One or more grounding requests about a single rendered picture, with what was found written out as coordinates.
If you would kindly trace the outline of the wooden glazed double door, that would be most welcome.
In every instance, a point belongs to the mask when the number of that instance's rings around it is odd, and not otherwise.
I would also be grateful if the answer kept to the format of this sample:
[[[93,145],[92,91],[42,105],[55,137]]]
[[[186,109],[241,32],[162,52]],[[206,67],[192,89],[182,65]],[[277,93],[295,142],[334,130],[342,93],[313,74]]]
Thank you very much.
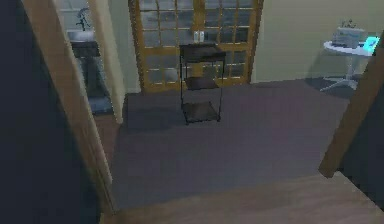
[[[204,31],[205,43],[227,53],[226,65],[188,65],[188,73],[224,85],[251,81],[265,0],[128,0],[132,33],[144,92],[178,90],[179,46],[194,43],[194,31]]]

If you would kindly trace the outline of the dark three-tier shelf stand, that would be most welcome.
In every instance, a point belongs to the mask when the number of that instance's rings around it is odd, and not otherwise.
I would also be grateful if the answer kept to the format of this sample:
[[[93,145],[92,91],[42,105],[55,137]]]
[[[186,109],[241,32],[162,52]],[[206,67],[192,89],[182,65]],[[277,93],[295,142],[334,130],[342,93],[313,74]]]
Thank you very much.
[[[188,75],[189,64],[204,62],[221,62],[223,71],[226,65],[226,52],[221,50],[215,43],[185,44],[179,46],[179,78],[180,78],[180,107],[184,115],[185,123],[221,121],[221,107],[223,90],[213,78],[193,77]],[[221,83],[224,83],[224,72],[221,72]],[[219,89],[218,109],[213,107],[211,101],[206,102],[185,102],[183,89],[190,91]]]

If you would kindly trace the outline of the white sink basin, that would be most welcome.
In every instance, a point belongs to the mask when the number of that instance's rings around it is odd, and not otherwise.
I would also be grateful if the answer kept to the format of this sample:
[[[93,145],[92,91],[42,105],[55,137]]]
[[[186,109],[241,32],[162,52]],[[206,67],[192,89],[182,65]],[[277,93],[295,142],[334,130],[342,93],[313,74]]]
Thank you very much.
[[[93,31],[68,31],[71,42],[93,42],[95,40]]]

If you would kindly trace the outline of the black tap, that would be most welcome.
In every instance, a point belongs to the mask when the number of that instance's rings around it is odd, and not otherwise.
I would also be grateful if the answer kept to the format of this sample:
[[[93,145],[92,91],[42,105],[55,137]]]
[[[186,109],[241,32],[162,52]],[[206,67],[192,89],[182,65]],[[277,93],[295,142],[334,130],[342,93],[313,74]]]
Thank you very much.
[[[85,13],[87,11],[88,11],[88,8],[84,7],[84,8],[81,8],[77,13],[77,18],[79,19],[79,21],[77,22],[77,25],[80,25],[83,31],[85,31],[86,26],[89,26],[89,23],[85,16]]]

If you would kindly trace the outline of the cyan glowing tablet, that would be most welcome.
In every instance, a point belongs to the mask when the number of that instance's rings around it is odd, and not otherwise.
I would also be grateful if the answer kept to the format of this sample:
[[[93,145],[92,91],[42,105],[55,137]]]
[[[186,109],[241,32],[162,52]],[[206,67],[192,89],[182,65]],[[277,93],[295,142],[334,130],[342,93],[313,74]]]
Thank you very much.
[[[364,42],[363,48],[367,51],[373,52],[379,42],[380,38],[377,36],[368,36]]]

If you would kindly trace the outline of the white round pedestal table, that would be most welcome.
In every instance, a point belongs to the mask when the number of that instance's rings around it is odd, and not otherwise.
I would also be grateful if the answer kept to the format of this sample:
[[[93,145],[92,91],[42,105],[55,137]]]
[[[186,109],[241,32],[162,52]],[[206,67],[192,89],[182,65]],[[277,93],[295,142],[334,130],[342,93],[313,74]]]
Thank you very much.
[[[324,49],[333,53],[341,54],[347,57],[347,73],[343,78],[324,77],[325,81],[332,81],[332,84],[321,89],[321,92],[327,91],[340,86],[347,86],[355,90],[358,82],[353,79],[356,66],[361,58],[369,58],[373,55],[377,42],[373,45],[366,41],[359,42],[356,48],[335,46],[331,41],[323,44]]]

